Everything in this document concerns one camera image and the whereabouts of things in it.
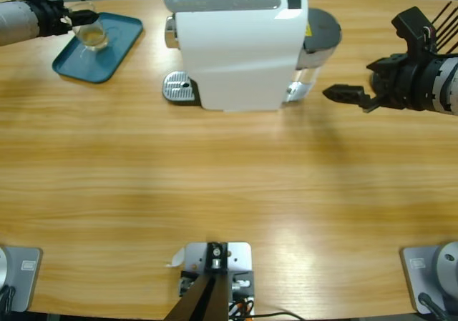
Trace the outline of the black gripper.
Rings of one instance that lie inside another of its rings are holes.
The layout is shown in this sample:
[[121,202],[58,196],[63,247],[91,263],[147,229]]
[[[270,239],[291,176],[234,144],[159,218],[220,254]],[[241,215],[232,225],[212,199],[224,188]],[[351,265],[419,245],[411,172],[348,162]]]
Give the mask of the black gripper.
[[375,97],[364,92],[362,86],[334,84],[323,95],[337,103],[357,105],[365,113],[378,107],[432,111],[432,89],[439,60],[430,56],[420,61],[404,54],[392,54],[366,66],[371,70],[371,88]]
[[66,15],[72,26],[93,24],[99,18],[97,12],[89,9],[69,11],[68,13],[62,0],[30,1],[30,8],[38,21],[38,37],[67,34],[72,27],[62,21]]

